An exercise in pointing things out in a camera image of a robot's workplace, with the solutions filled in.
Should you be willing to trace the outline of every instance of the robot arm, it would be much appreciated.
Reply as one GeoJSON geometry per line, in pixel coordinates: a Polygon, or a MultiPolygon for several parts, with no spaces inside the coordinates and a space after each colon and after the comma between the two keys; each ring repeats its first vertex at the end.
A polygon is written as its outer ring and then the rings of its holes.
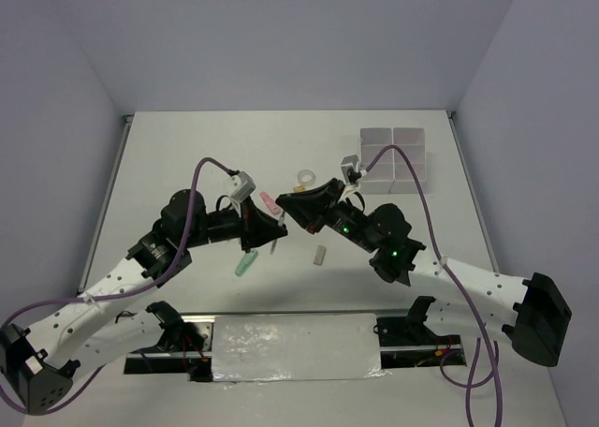
{"type": "MultiPolygon", "coordinates": [[[[206,213],[204,199],[196,193],[187,247],[239,238],[241,249],[247,252],[284,237],[285,225],[279,226],[252,202],[255,188],[247,174],[235,173],[226,183],[232,208],[211,213],[206,213]]],[[[166,302],[153,303],[145,312],[113,324],[131,303],[159,290],[160,285],[135,294],[150,279],[162,276],[175,258],[189,199],[190,190],[176,193],[152,231],[82,295],[83,302],[65,305],[26,329],[10,324],[0,330],[0,369],[27,413],[43,414],[68,393],[74,381],[131,350],[156,344],[169,350],[184,340],[202,348],[204,340],[193,324],[183,322],[166,302]],[[109,295],[123,297],[96,300],[109,295]]],[[[191,261],[185,249],[171,277],[191,261]]]]}
{"type": "Polygon", "coordinates": [[[572,312],[549,277],[539,273],[532,279],[506,276],[451,258],[440,263],[423,243],[408,237],[412,226],[396,205],[381,205],[367,215],[345,200],[357,191],[360,174],[352,174],[351,169],[344,174],[348,185],[331,179],[314,190],[281,195],[276,203],[309,233],[328,226],[362,249],[375,252],[369,263],[379,277],[408,286],[407,292],[415,296],[406,318],[415,337],[478,334],[447,265],[474,300],[490,336],[511,344],[529,361],[557,364],[572,312]]]}

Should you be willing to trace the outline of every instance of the green object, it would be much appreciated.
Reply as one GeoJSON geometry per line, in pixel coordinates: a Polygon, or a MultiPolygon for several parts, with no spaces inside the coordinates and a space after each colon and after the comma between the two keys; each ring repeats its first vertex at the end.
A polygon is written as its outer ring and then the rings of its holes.
{"type": "Polygon", "coordinates": [[[252,249],[250,252],[247,252],[243,255],[243,258],[240,261],[240,264],[235,268],[235,275],[241,277],[245,274],[245,272],[252,266],[254,260],[258,257],[258,251],[252,249]]]}

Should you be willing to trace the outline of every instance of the white tabletop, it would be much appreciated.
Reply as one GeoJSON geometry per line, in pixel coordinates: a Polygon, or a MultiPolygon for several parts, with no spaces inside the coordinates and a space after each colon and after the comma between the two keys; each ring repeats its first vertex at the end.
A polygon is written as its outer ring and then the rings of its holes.
{"type": "MultiPolygon", "coordinates": [[[[256,111],[137,113],[124,150],[110,206],[91,267],[89,284],[108,272],[147,232],[168,198],[191,182],[206,155],[250,173],[276,197],[311,169],[316,184],[341,177],[339,164],[358,148],[362,127],[424,127],[427,198],[439,243],[451,257],[490,269],[464,170],[443,111],[256,111]]],[[[226,175],[207,166],[199,191],[213,207],[226,175]]],[[[367,211],[392,201],[413,225],[411,237],[429,238],[416,195],[367,197],[367,211]]],[[[259,198],[256,204],[262,206],[259,198]]],[[[380,310],[409,308],[414,295],[382,282],[369,255],[329,229],[311,236],[287,220],[289,236],[269,247],[242,278],[233,270],[241,258],[237,242],[192,251],[194,263],[154,293],[182,312],[380,310]],[[327,247],[322,267],[312,264],[318,244],[327,247]]],[[[147,305],[151,299],[137,304],[147,305]]],[[[466,357],[472,340],[464,339],[466,357]]],[[[379,378],[270,384],[186,383],[183,375],[123,375],[124,360],[106,367],[80,400],[49,419],[27,418],[24,426],[105,425],[463,426],[463,390],[445,382],[437,368],[397,369],[379,378]]],[[[505,426],[564,426],[548,371],[502,349],[505,426]]],[[[451,367],[465,381],[468,368],[451,367]]],[[[481,359],[478,371],[489,371],[481,359]]],[[[476,390],[476,425],[491,425],[492,385],[476,390]]]]}
{"type": "MultiPolygon", "coordinates": [[[[358,149],[362,127],[424,127],[428,160],[427,197],[435,230],[451,257],[490,269],[489,254],[446,114],[443,111],[232,111],[137,113],[95,251],[89,283],[108,273],[147,232],[170,196],[189,187],[198,160],[210,155],[253,176],[257,192],[274,198],[292,191],[301,169],[316,174],[315,185],[341,178],[344,156],[358,149]]],[[[198,190],[213,210],[224,193],[226,174],[207,165],[198,190]]],[[[396,203],[414,230],[429,242],[417,195],[366,197],[367,211],[396,203]]],[[[376,276],[359,249],[328,228],[312,236],[287,217],[289,235],[259,249],[243,278],[233,273],[242,257],[239,243],[191,251],[193,264],[154,293],[181,312],[268,312],[376,310],[407,307],[414,298],[402,285],[376,276]],[[323,244],[323,266],[313,264],[323,244]]],[[[147,305],[149,299],[135,308],[147,305]]]]}

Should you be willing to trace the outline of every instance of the small block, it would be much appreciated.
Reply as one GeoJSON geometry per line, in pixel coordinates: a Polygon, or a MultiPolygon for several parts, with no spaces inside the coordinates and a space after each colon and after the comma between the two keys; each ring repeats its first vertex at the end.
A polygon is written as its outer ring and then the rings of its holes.
{"type": "Polygon", "coordinates": [[[279,207],[276,202],[274,201],[273,198],[270,197],[270,195],[265,192],[265,191],[261,191],[260,192],[260,197],[262,198],[262,200],[264,201],[264,204],[267,206],[267,208],[269,209],[270,213],[273,215],[278,215],[281,214],[281,207],[279,207]]]}
{"type": "Polygon", "coordinates": [[[250,268],[250,266],[252,266],[252,263],[254,263],[256,257],[258,257],[258,251],[255,249],[252,249],[250,252],[244,254],[239,265],[237,265],[237,268],[235,269],[235,275],[242,277],[250,268]]]}
{"type": "Polygon", "coordinates": [[[327,248],[325,246],[319,245],[316,248],[316,255],[314,256],[314,265],[322,266],[322,262],[325,261],[326,253],[327,248]]]}

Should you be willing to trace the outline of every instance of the white wall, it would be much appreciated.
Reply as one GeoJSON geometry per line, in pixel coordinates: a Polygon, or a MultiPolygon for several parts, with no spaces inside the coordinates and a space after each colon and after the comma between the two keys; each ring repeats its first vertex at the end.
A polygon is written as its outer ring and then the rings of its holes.
{"type": "Polygon", "coordinates": [[[512,0],[57,0],[124,112],[455,108],[512,0]]]}
{"type": "Polygon", "coordinates": [[[503,271],[552,276],[573,319],[552,371],[572,427],[599,425],[599,4],[515,0],[458,109],[503,271]]]}
{"type": "MultiPolygon", "coordinates": [[[[50,1],[0,0],[1,319],[74,294],[121,132],[50,1]]],[[[21,421],[0,403],[3,427],[21,421]]]]}

